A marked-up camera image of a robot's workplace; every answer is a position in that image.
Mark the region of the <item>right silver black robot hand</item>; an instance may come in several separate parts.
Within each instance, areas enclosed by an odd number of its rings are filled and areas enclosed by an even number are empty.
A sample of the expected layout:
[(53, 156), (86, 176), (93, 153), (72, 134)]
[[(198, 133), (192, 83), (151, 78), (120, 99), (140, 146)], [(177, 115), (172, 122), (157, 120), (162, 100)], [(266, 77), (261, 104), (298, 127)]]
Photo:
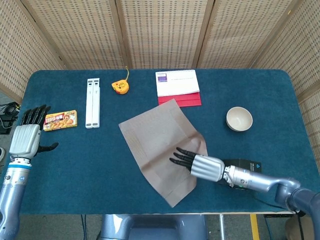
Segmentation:
[(225, 164), (222, 160), (191, 152), (177, 147), (177, 152), (169, 160), (179, 166), (187, 168), (192, 176), (196, 178), (218, 182), (224, 176)]

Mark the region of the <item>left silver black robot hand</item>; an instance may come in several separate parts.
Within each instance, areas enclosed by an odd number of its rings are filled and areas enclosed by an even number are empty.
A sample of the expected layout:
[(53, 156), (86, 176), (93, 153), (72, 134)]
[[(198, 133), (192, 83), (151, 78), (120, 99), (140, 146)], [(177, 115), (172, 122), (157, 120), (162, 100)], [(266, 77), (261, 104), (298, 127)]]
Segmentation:
[(30, 161), (38, 153), (50, 152), (59, 145), (57, 142), (50, 146), (40, 145), (45, 117), (50, 109), (50, 106), (44, 104), (33, 109), (28, 109), (23, 113), (20, 125), (15, 128), (9, 148), (10, 160), (12, 162), (16, 159), (27, 159)]

